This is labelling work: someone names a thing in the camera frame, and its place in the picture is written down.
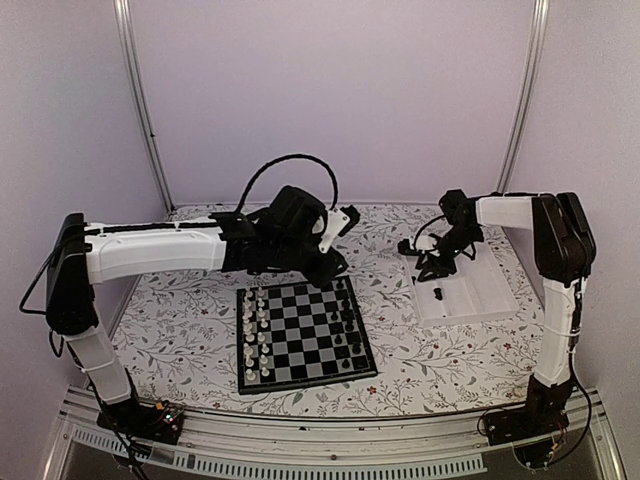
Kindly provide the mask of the white plastic piece tray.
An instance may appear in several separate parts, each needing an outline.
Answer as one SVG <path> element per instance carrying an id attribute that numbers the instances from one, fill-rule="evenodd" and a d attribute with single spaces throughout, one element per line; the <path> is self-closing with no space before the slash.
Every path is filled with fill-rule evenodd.
<path id="1" fill-rule="evenodd" d="M 426 326 L 456 326 L 508 319 L 519 304 L 489 247 L 477 246 L 476 258 L 456 258 L 457 272 L 446 278 L 419 283 L 411 276 L 419 271 L 416 259 L 405 257 L 403 264 L 411 287 L 411 299 L 418 319 Z M 434 296 L 441 288 L 444 299 Z"/>

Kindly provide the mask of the black and grey chessboard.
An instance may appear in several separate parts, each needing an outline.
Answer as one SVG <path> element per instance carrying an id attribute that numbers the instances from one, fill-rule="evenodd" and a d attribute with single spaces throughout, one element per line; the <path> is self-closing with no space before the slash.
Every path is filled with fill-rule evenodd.
<path id="1" fill-rule="evenodd" d="M 344 290 L 337 283 L 346 283 Z M 250 303 L 244 294 L 253 292 Z M 350 310 L 342 310 L 341 302 L 348 299 Z M 339 320 L 330 321 L 332 312 Z M 349 382 L 378 375 L 372 348 L 364 326 L 351 279 L 344 275 L 321 288 L 309 282 L 297 282 L 265 287 L 246 287 L 236 291 L 237 388 L 241 395 L 272 393 Z M 346 332 L 344 323 L 352 320 L 354 330 Z M 343 346 L 335 346 L 336 335 L 330 325 L 341 323 Z M 362 342 L 350 344 L 349 334 L 358 332 Z M 352 347 L 361 346 L 361 354 L 353 355 Z M 353 359 L 363 357 L 367 366 L 357 370 Z M 340 364 L 350 359 L 353 371 L 343 371 Z M 263 378 L 263 366 L 271 370 L 270 378 Z M 256 378 L 245 380 L 245 370 L 252 369 Z"/>

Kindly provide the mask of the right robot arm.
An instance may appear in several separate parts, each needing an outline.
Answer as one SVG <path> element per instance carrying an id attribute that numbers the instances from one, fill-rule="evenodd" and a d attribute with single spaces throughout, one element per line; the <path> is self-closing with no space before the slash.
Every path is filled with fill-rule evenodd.
<path id="1" fill-rule="evenodd" d="M 577 384 L 573 356 L 581 331 L 583 295 L 596 257 L 596 244 L 585 211 L 574 192 L 491 193 L 469 197 L 447 191 L 439 201 L 441 219 L 449 225 L 442 236 L 422 230 L 399 243 L 401 254 L 416 257 L 418 281 L 456 273 L 456 259 L 473 259 L 484 228 L 528 230 L 534 261 L 544 288 L 541 350 L 530 377 L 517 427 L 537 436 L 552 424 Z"/>

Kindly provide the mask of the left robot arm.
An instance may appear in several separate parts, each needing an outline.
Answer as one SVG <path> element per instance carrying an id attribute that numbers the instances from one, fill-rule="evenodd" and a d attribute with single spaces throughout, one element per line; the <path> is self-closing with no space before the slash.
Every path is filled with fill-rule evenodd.
<path id="1" fill-rule="evenodd" d="M 73 213 L 35 275 L 46 281 L 37 312 L 75 354 L 111 419 L 138 434 L 149 415 L 135 401 L 132 381 L 100 324 L 95 286 L 171 271 L 293 271 L 320 287 L 346 270 L 333 243 L 358 220 L 354 208 L 327 207 L 293 186 L 249 214 L 235 209 L 186 221 L 110 225 Z"/>

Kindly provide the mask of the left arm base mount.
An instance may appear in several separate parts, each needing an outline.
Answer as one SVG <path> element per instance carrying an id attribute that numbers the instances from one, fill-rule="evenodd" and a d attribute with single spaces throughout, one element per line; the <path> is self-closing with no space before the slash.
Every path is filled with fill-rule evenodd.
<path id="1" fill-rule="evenodd" d="M 101 402 L 97 425 L 123 435 L 177 445 L 184 413 L 183 405 L 168 400 L 144 405 L 137 397 L 132 397 L 116 404 Z"/>

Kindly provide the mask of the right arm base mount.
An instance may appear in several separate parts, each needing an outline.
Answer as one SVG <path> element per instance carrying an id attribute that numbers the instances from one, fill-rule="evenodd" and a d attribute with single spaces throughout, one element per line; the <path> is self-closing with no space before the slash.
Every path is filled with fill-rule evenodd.
<path id="1" fill-rule="evenodd" d="M 485 410 L 477 422 L 478 432 L 490 446 L 524 441 L 513 450 L 516 460 L 529 470 L 549 468 L 561 460 L 569 420 L 566 403 L 540 408 L 492 408 Z"/>

